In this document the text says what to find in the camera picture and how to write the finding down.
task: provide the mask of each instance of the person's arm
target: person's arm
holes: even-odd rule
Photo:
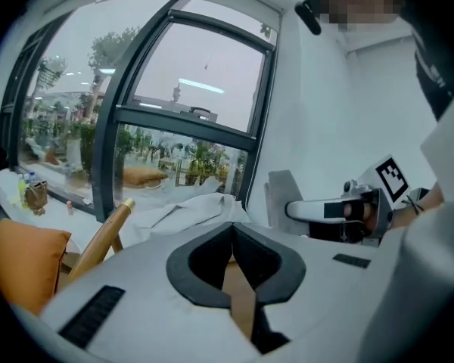
[[[442,196],[442,192],[440,191],[439,185],[436,183],[432,189],[417,202],[417,204],[422,207],[424,211],[427,211],[428,209],[438,207],[443,202],[444,198]],[[417,216],[413,206],[396,209],[393,214],[393,224],[390,229],[410,225],[410,223]]]

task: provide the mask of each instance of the glass window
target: glass window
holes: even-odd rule
[[[201,14],[214,19],[225,21],[242,28],[249,33],[259,36],[261,39],[275,45],[278,39],[278,33],[271,27],[267,26],[260,21],[253,19],[246,14],[242,14],[231,8],[224,7],[223,5],[206,2],[204,0],[191,0],[182,11],[191,12],[193,14]]]
[[[247,132],[263,58],[260,52],[226,36],[173,24],[151,56],[133,103],[192,112]]]
[[[121,125],[115,147],[114,200],[142,209],[201,194],[238,195],[247,153],[196,138]]]
[[[110,0],[75,11],[48,45],[23,108],[19,163],[52,186],[92,198],[95,124],[116,65],[169,0]]]

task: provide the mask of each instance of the person's hand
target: person's hand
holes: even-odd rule
[[[350,219],[352,213],[352,205],[350,203],[345,204],[345,218]],[[377,210],[375,209],[375,206],[371,205],[370,203],[363,204],[363,224],[365,225],[365,228],[370,232],[374,231],[375,226],[377,225]]]

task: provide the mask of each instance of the window frame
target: window frame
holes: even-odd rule
[[[244,173],[238,195],[242,206],[246,207],[257,170],[266,127],[277,48],[260,37],[229,23],[201,14],[180,11],[189,1],[169,0],[140,29],[117,64],[116,72],[111,77],[104,93],[95,126],[92,157],[93,204],[86,206],[82,198],[48,185],[48,192],[52,197],[62,202],[70,200],[75,208],[95,215],[99,222],[105,222],[115,208],[114,187],[117,185],[114,184],[115,149],[112,148],[115,148],[120,125],[126,124],[187,135],[246,151],[247,160],[244,164]],[[24,169],[18,163],[18,150],[20,127],[23,121],[23,106],[29,84],[50,41],[71,14],[72,12],[69,12],[60,16],[43,28],[38,29],[27,39],[8,80],[1,117],[2,115],[4,118],[10,117],[9,130],[4,130],[5,122],[0,123],[0,144],[8,150],[10,167],[16,172],[24,172]],[[167,110],[147,109],[132,104],[136,87],[151,55],[174,23],[194,26],[227,36],[263,54],[263,64],[257,82],[257,99],[252,106],[247,132]],[[28,60],[23,61],[22,57],[31,51]],[[15,93],[12,92],[14,76],[20,77]],[[5,103],[11,96],[14,96],[13,102]],[[8,140],[3,141],[3,136],[6,135]]]

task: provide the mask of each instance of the ceiling light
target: ceiling light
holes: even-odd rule
[[[99,69],[99,71],[101,71],[103,74],[111,76],[114,74],[116,69]]]
[[[155,109],[161,109],[160,105],[152,105],[152,104],[143,104],[142,102],[139,103],[141,106],[148,106],[148,107],[154,107]]]
[[[210,90],[211,92],[222,94],[224,91],[221,88],[214,88],[213,86],[205,85],[204,83],[198,83],[194,81],[189,81],[188,79],[179,79],[180,83],[185,83],[186,85],[194,86],[196,88],[204,88],[205,90]]]

